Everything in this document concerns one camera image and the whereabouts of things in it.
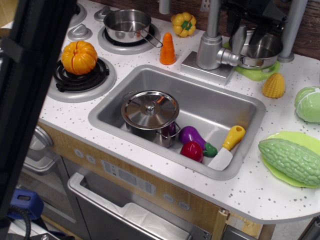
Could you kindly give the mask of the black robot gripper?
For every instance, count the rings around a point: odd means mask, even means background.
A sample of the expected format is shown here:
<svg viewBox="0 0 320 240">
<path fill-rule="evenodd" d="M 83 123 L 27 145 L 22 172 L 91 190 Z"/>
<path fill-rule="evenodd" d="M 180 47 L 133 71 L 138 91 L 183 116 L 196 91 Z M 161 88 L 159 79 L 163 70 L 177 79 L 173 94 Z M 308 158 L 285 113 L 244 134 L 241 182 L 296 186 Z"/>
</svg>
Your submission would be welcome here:
<svg viewBox="0 0 320 240">
<path fill-rule="evenodd" d="M 226 31 L 233 36 L 241 20 L 258 25 L 253 28 L 249 45 L 257 45 L 268 29 L 281 29 L 288 21 L 273 0 L 223 0 L 222 8 L 227 12 Z"/>
</svg>

